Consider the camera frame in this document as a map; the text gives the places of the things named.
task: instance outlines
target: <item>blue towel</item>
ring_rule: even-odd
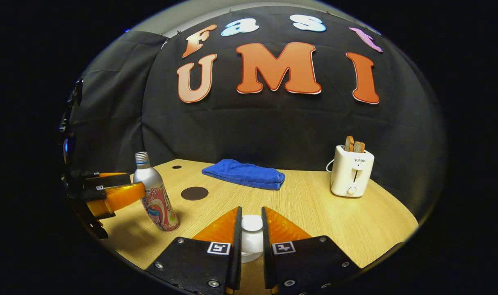
[[[285,181],[285,174],[276,169],[241,164],[233,159],[222,159],[217,164],[204,168],[202,173],[236,184],[275,191]]]

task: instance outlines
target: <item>letter s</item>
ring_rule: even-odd
[[[294,14],[289,17],[296,28],[300,30],[309,30],[313,32],[323,32],[325,31],[325,26],[319,18],[309,15]]]

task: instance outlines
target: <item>white cup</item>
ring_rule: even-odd
[[[259,215],[243,215],[241,219],[241,263],[260,257],[264,252],[263,220]]]

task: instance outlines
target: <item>light blue letter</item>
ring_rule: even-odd
[[[319,18],[309,15],[295,14],[289,17],[293,22],[293,25],[300,30],[309,30],[314,32],[323,32],[325,26],[322,25],[322,21]]]
[[[225,28],[226,29],[221,32],[221,35],[224,37],[236,35],[239,32],[252,32],[260,28],[260,26],[256,25],[256,19],[244,18],[235,20],[234,22],[226,25]]]

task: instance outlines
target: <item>orange letter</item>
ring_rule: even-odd
[[[356,100],[377,104],[380,102],[378,94],[375,92],[375,82],[373,79],[373,62],[356,53],[348,52],[346,56],[352,60],[356,72],[356,89],[352,95]]]
[[[212,31],[216,28],[216,25],[210,25],[203,30],[190,35],[187,40],[187,50],[183,53],[182,58],[189,56],[191,53],[196,52],[198,49],[202,48],[203,44],[200,44],[199,41],[205,41],[209,37],[209,31]]]
[[[178,74],[178,95],[183,102],[191,103],[200,101],[209,93],[213,82],[213,60],[217,56],[217,54],[209,54],[198,61],[198,64],[202,66],[202,83],[196,90],[191,90],[189,84],[194,62],[183,65],[176,71]]]
[[[236,88],[239,93],[257,93],[264,89],[258,82],[257,70],[269,88],[276,91],[283,76],[289,70],[289,81],[285,89],[292,93],[318,94],[322,86],[316,83],[312,53],[316,50],[313,45],[293,42],[283,48],[278,58],[275,58],[264,45],[251,43],[236,48],[236,52],[243,58],[243,77],[241,84]]]

